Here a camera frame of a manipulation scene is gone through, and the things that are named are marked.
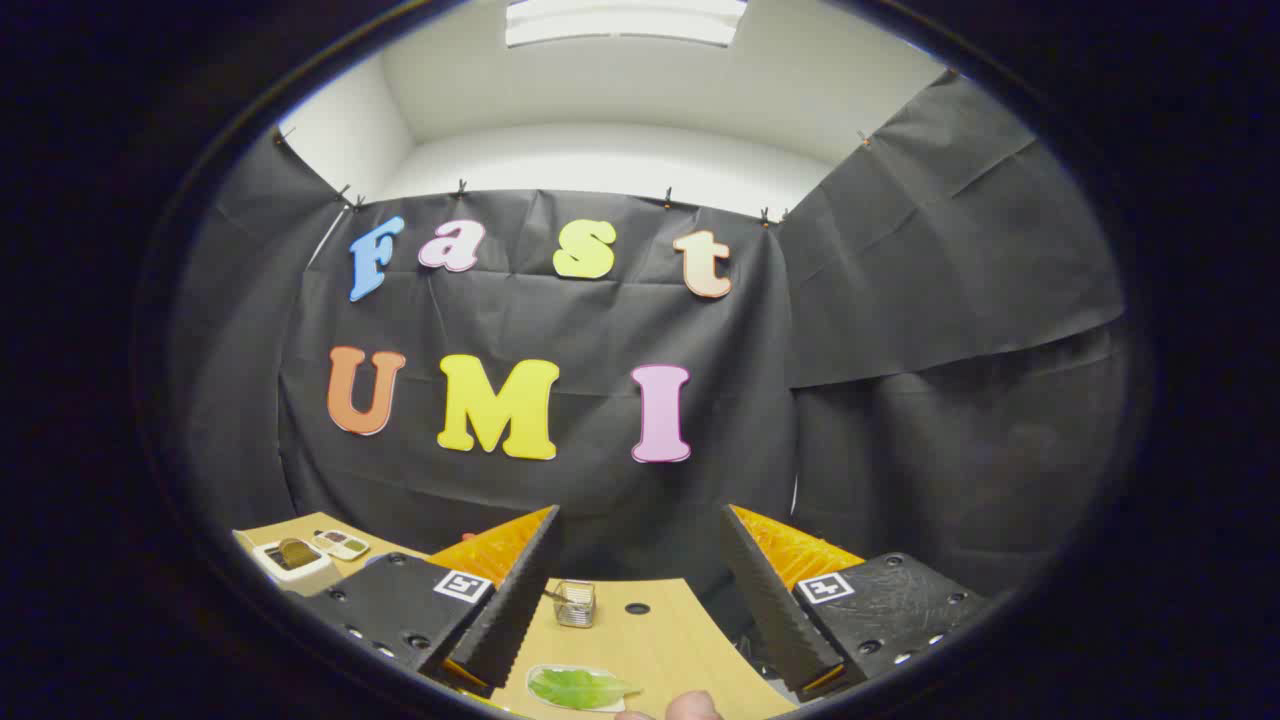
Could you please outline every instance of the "pink letter i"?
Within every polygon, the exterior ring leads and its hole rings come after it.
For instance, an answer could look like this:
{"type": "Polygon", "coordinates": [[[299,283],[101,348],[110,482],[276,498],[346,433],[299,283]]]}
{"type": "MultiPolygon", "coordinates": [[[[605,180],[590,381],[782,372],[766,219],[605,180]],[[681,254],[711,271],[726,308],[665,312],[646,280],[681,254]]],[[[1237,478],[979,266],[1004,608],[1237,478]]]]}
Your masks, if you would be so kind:
{"type": "Polygon", "coordinates": [[[640,386],[640,443],[631,448],[636,462],[680,462],[691,455],[680,438],[680,386],[689,370],[675,365],[641,365],[631,370],[640,386]]]}

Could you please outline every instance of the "yellow letter m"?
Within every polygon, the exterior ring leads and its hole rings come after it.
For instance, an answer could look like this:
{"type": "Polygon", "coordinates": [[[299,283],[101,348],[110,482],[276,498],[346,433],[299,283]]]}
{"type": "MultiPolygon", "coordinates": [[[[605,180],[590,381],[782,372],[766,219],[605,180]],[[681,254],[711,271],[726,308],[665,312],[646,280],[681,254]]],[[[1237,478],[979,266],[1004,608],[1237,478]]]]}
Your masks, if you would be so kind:
{"type": "Polygon", "coordinates": [[[474,355],[447,355],[440,360],[440,369],[448,378],[444,432],[436,436],[440,447],[463,452],[475,447],[475,439],[467,434],[470,419],[485,452],[493,452],[502,430],[511,423],[511,434],[502,443],[503,452],[527,460],[556,457],[556,446],[547,433],[552,383],[559,377],[554,363],[521,360],[511,369],[498,395],[493,393],[484,365],[474,355]]]}

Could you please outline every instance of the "ceiling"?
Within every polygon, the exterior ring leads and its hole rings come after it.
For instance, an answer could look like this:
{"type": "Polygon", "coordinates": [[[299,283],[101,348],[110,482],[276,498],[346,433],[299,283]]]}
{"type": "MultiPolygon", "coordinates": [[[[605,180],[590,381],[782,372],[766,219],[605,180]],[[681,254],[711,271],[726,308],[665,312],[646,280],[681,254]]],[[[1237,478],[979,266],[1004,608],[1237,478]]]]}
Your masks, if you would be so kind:
{"type": "Polygon", "coordinates": [[[750,0],[728,49],[586,37],[516,49],[472,0],[383,53],[417,142],[543,123],[676,127],[840,163],[943,67],[822,0],[750,0]]]}

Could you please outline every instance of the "green leaf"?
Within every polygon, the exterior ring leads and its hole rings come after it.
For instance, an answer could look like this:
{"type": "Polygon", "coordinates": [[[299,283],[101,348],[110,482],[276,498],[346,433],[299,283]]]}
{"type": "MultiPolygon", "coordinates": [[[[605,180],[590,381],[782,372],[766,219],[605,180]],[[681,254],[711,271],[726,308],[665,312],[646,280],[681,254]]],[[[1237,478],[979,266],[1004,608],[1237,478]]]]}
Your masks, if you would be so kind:
{"type": "Polygon", "coordinates": [[[640,688],[632,688],[612,675],[599,676],[586,670],[549,667],[539,670],[529,679],[529,689],[547,702],[575,710],[612,705],[625,694],[640,692],[640,688]]]}

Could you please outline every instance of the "black fabric backdrop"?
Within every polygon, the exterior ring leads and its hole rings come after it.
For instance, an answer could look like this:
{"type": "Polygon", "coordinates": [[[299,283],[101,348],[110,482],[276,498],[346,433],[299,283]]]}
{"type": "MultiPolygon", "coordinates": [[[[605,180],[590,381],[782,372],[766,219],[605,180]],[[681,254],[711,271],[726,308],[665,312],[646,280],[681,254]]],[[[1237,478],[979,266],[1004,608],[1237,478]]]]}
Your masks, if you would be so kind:
{"type": "MultiPolygon", "coordinates": [[[[788,327],[777,237],[749,218],[710,209],[663,209],[634,197],[582,192],[475,192],[379,202],[347,215],[302,275],[280,369],[282,451],[300,511],[324,510],[388,539],[434,551],[462,532],[561,503],[570,577],[684,577],[704,602],[730,591],[718,560],[716,507],[736,502],[776,516],[790,511],[795,410],[783,378],[788,327]],[[357,302],[352,240],[393,217],[385,281],[357,302]],[[559,228],[608,220],[616,261],[602,279],[561,278],[552,268],[559,228]],[[417,251],[448,220],[485,227],[474,268],[429,269],[417,251]],[[684,282],[677,237],[708,229],[731,247],[718,300],[684,282]],[[329,351],[390,350],[407,364],[387,428],[362,437],[325,410],[329,351]],[[475,355],[497,391],[516,363],[556,363],[548,461],[445,450],[445,355],[475,355]],[[682,462],[640,464],[644,364],[686,368],[681,389],[682,462]]],[[[375,373],[357,372],[356,407],[375,373]]],[[[745,621],[742,615],[739,621],[745,621]]]]}
{"type": "Polygon", "coordinates": [[[782,225],[794,523],[982,593],[1050,553],[1125,409],[1124,302],[1061,164],[945,73],[782,225]]]}
{"type": "MultiPolygon", "coordinates": [[[[342,211],[264,140],[198,228],[179,313],[184,450],[197,497],[228,527],[319,510],[434,551],[561,503],[562,574],[685,577],[730,633],[748,618],[719,560],[717,505],[861,555],[910,552],[996,592],[1091,497],[1125,401],[1123,302],[1097,222],[1052,155],[952,74],[768,229],[580,192],[342,211]],[[406,229],[387,281],[349,302],[348,246],[396,215],[406,229]],[[559,228],[579,218],[618,231],[604,279],[552,269],[559,228]],[[486,228],[476,266],[420,266],[417,250],[453,219],[486,228]],[[695,229],[732,249],[723,299],[685,287],[671,242],[695,229]],[[407,359],[379,434],[328,416],[335,345],[407,359]],[[520,360],[559,365],[557,457],[439,447],[449,354],[480,357],[495,389],[520,360]],[[630,457],[630,372],[649,363],[691,373],[684,462],[630,457]]],[[[357,407],[372,377],[366,360],[357,407]]]]}

